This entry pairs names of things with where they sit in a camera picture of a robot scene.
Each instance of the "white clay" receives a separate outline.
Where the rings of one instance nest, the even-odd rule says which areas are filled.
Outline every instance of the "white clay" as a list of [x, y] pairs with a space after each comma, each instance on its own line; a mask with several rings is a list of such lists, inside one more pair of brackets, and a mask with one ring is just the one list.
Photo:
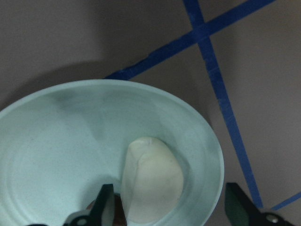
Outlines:
[[183, 172], [159, 139], [142, 137], [127, 150], [121, 184], [127, 219], [136, 223], [157, 221], [170, 212], [183, 190]]

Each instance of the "light blue bowl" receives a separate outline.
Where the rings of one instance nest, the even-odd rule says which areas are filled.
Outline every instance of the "light blue bowl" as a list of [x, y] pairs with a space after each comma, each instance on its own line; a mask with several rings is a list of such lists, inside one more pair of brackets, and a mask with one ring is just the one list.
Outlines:
[[164, 141], [185, 178], [176, 208], [148, 225], [203, 225], [224, 177], [214, 132], [179, 98], [117, 80], [50, 87], [0, 112], [0, 225], [62, 225], [103, 183], [119, 192], [127, 146], [143, 136]]

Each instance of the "white object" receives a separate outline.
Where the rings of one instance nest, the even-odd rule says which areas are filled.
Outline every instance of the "white object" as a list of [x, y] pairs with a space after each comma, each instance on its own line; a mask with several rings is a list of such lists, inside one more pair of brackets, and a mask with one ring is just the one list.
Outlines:
[[129, 145], [121, 184], [128, 219], [136, 223], [159, 220], [175, 207], [182, 190], [181, 167], [162, 141], [142, 137]]

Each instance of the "blue tape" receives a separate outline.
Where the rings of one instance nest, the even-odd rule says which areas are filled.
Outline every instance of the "blue tape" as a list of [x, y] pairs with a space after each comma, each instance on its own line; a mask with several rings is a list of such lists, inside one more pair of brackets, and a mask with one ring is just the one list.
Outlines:
[[291, 204], [292, 202], [298, 200], [299, 198], [301, 198], [301, 192], [295, 194], [291, 198], [284, 200], [283, 202], [279, 203], [278, 205], [272, 207], [272, 210], [279, 210], [279, 209]]
[[[193, 29], [198, 28], [204, 23], [203, 15], [197, 0], [183, 0], [186, 11], [190, 17], [190, 22]], [[248, 159], [242, 137], [240, 135], [238, 125], [231, 107], [231, 103], [227, 94], [225, 84], [222, 79], [221, 71], [215, 57], [214, 49], [210, 38], [207, 37], [198, 42], [199, 49], [206, 63], [206, 68], [213, 86], [215, 95], [218, 99], [221, 112], [227, 125], [233, 146], [236, 151], [241, 169], [245, 176], [252, 200], [258, 208], [262, 208], [261, 196], [255, 181], [255, 177]]]
[[105, 77], [105, 79], [129, 80], [273, 1], [275, 0], [249, 0], [242, 3], [208, 23], [198, 26], [177, 40], [153, 51], [146, 59], [133, 66], [114, 72]]

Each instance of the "screw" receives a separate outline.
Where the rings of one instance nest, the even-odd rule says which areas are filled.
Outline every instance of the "screw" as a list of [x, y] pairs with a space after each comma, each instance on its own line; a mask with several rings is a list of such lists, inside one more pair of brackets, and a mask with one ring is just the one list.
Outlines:
[[87, 220], [86, 219], [79, 219], [77, 222], [76, 222], [76, 224], [78, 225], [78, 226], [84, 226], [84, 225], [86, 225], [87, 224]]
[[268, 214], [268, 215], [266, 216], [266, 219], [267, 219], [269, 222], [274, 223], [274, 224], [278, 223], [278, 221], [279, 221], [278, 217], [276, 217], [275, 215], [272, 215], [272, 214]]

